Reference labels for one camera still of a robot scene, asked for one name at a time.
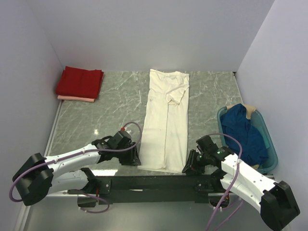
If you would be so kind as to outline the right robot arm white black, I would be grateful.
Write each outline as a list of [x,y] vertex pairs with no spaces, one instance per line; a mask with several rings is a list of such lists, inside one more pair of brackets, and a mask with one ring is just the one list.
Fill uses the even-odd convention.
[[300,215],[300,209],[291,187],[284,181],[276,182],[246,164],[230,148],[218,148],[210,136],[196,141],[182,172],[201,175],[205,167],[217,170],[211,174],[213,189],[221,187],[253,206],[264,223],[273,231],[281,231]]

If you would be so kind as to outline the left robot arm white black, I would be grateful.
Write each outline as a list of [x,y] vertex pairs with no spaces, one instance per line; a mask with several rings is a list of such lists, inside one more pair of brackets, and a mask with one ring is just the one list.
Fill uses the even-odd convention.
[[68,153],[49,157],[33,154],[13,176],[9,198],[29,206],[59,191],[101,192],[103,183],[88,166],[112,158],[118,158],[122,165],[138,166],[141,162],[137,144],[126,131],[120,130],[114,136],[94,140]]

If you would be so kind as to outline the white t shirt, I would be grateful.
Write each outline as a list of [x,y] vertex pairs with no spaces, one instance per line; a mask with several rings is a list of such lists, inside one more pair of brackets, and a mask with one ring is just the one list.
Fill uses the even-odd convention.
[[190,77],[154,69],[149,77],[138,168],[181,173],[187,159]]

